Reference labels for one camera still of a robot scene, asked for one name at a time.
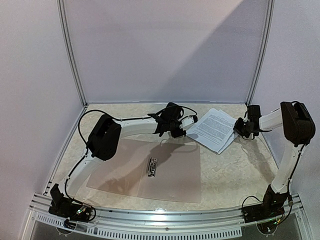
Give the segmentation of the translucent brown folder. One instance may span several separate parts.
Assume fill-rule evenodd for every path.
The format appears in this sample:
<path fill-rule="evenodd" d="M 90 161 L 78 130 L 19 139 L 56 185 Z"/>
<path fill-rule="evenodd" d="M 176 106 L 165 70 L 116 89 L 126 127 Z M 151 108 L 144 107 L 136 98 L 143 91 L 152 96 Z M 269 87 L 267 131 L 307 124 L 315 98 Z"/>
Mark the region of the translucent brown folder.
<path fill-rule="evenodd" d="M 199 145 L 121 139 L 90 175 L 88 188 L 144 199 L 200 203 Z"/>

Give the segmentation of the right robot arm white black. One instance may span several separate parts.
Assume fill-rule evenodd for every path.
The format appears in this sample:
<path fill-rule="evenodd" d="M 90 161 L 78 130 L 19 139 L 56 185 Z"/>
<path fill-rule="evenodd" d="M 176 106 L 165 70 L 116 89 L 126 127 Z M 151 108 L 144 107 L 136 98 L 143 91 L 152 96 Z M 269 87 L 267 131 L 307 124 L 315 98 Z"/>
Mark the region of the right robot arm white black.
<path fill-rule="evenodd" d="M 316 125 L 304 103 L 283 101 L 278 109 L 267 115 L 261 115 L 259 105 L 249 105 L 245 118 L 238 118 L 233 126 L 233 130 L 245 139 L 280 127 L 286 140 L 285 149 L 278 171 L 264 194 L 265 202 L 258 208 L 262 218 L 269 218 L 278 210 L 277 198 L 285 201 L 288 197 L 293 174 L 303 149 L 315 136 Z"/>

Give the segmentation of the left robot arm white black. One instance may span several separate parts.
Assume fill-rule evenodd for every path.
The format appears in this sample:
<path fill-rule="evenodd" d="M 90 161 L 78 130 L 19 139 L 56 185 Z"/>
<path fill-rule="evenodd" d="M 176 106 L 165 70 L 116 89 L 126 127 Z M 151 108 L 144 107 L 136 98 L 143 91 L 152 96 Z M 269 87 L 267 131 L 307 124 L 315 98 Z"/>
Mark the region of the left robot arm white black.
<path fill-rule="evenodd" d="M 74 213 L 74 205 L 68 200 L 74 199 L 81 185 L 99 165 L 114 157 L 121 138 L 141 134 L 161 137 L 167 132 L 171 137 L 179 138 L 186 135 L 186 126 L 193 124 L 196 118 L 194 115 L 184 116 L 183 106 L 173 102 L 156 113 L 142 117 L 120 119 L 103 112 L 84 142 L 81 158 L 62 181 L 51 187 L 51 197 L 59 198 L 55 209 L 63 217 Z"/>

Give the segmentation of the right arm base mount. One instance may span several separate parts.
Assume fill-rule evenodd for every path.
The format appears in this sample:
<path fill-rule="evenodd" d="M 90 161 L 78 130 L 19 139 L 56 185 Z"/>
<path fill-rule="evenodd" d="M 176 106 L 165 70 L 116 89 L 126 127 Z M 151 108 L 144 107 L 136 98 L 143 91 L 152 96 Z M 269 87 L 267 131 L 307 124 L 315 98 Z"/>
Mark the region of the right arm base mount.
<path fill-rule="evenodd" d="M 247 199 L 254 198 L 258 201 L 258 203 L 253 205 L 244 206 L 244 203 Z M 285 215 L 285 209 L 284 207 L 280 206 L 271 206 L 270 208 L 265 209 L 263 202 L 259 200 L 256 196 L 250 195 L 247 196 L 242 204 L 241 204 L 241 212 L 245 223 L 251 223 L 251 222 L 257 222 L 262 220 L 272 220 L 273 225 L 279 225 L 283 221 L 285 221 L 289 215 L 291 214 L 292 207 L 294 205 L 292 196 L 289 195 L 288 197 L 288 205 L 290 207 L 289 212 L 287 215 Z"/>

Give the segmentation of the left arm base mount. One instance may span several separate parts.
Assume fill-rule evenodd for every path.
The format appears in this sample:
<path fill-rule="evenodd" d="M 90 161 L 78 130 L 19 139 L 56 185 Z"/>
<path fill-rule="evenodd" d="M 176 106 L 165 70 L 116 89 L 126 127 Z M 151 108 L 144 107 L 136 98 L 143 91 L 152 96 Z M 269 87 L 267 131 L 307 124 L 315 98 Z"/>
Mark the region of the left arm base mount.
<path fill-rule="evenodd" d="M 58 183 L 53 185 L 50 195 L 52 200 L 48 209 L 49 214 L 69 221 L 85 223 L 89 223 L 96 218 L 97 211 L 93 206 L 64 195 L 60 191 Z"/>

